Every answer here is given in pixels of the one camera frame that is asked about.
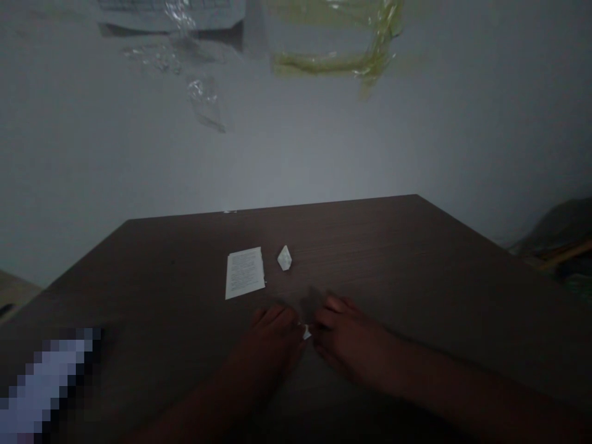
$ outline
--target hand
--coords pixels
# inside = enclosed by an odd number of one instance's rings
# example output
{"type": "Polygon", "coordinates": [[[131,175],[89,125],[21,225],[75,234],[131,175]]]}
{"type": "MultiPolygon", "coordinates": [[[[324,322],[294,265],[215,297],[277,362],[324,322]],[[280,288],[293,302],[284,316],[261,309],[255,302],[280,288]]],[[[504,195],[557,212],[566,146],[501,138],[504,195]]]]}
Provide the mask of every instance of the hand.
{"type": "Polygon", "coordinates": [[[216,375],[216,383],[230,385],[236,401],[246,408],[266,401],[300,359],[306,345],[304,330],[291,307],[258,309],[249,330],[216,375]]]}
{"type": "Polygon", "coordinates": [[[310,327],[314,349],[350,381],[398,395],[397,359],[403,341],[369,318],[349,299],[327,294],[310,327]]]}

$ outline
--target dark brown table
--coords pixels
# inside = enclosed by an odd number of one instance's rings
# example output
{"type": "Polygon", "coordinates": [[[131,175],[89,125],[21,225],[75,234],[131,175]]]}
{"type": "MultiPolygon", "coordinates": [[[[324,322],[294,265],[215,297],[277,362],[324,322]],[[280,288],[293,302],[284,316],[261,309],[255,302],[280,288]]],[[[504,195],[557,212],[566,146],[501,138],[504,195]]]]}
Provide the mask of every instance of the dark brown table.
{"type": "MultiPolygon", "coordinates": [[[[43,339],[102,326],[101,364],[62,437],[113,441],[210,375],[255,308],[279,300],[308,321],[328,288],[408,337],[592,409],[590,309],[417,195],[127,221],[0,327],[0,387],[43,339]],[[284,244],[288,272],[276,262],[284,244]],[[225,300],[226,257],[258,246],[266,288],[225,300]]],[[[451,436],[423,412],[350,385],[312,347],[236,433],[451,436]]]]}

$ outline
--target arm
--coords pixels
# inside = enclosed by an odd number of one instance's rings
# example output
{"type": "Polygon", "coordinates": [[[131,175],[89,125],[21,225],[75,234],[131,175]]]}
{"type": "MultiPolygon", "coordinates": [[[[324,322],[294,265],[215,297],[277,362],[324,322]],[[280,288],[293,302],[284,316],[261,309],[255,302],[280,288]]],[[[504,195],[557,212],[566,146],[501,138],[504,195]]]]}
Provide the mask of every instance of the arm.
{"type": "Polygon", "coordinates": [[[430,410],[487,442],[583,442],[564,406],[497,374],[388,333],[347,298],[329,295],[311,329],[315,349],[353,382],[430,410]]]}
{"type": "Polygon", "coordinates": [[[291,372],[305,346],[303,333],[293,308],[257,310],[221,369],[126,442],[212,442],[223,437],[291,372]]]}

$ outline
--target paper scrap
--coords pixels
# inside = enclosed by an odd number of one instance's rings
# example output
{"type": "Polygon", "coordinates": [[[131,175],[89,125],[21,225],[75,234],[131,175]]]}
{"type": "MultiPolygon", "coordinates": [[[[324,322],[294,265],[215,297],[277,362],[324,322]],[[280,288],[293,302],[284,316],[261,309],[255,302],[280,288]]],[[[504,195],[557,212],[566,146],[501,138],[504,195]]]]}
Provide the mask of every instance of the paper scrap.
{"type": "Polygon", "coordinates": [[[284,248],[282,248],[282,251],[277,257],[277,262],[282,270],[288,271],[290,269],[290,266],[292,265],[292,256],[290,256],[287,245],[284,245],[284,248]]]}
{"type": "Polygon", "coordinates": [[[312,335],[308,331],[308,324],[304,324],[304,327],[306,328],[306,330],[304,330],[304,334],[302,335],[302,339],[306,340],[306,339],[310,338],[312,335]]]}
{"type": "Polygon", "coordinates": [[[228,255],[226,299],[265,288],[261,247],[228,255]]]}

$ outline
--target white paper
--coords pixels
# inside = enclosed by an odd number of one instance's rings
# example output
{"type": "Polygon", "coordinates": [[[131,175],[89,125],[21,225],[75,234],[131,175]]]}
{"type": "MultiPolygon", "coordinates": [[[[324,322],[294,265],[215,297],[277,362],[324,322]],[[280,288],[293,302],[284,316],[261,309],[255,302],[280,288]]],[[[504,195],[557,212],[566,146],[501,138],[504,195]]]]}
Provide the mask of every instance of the white paper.
{"type": "Polygon", "coordinates": [[[306,340],[306,339],[310,338],[312,335],[308,331],[308,324],[304,324],[304,327],[306,328],[306,330],[304,330],[304,334],[302,335],[302,339],[306,340]]]}
{"type": "Polygon", "coordinates": [[[226,299],[265,288],[261,247],[228,255],[226,299]]]}
{"type": "MultiPolygon", "coordinates": [[[[195,29],[232,28],[245,17],[245,0],[193,0],[188,3],[195,29]]],[[[88,0],[92,17],[99,23],[139,31],[175,31],[167,17],[164,0],[88,0]]]]}
{"type": "Polygon", "coordinates": [[[290,269],[290,266],[292,265],[292,256],[290,256],[287,245],[284,245],[284,248],[282,248],[282,251],[277,257],[277,263],[279,263],[279,266],[284,271],[288,271],[290,269]]]}

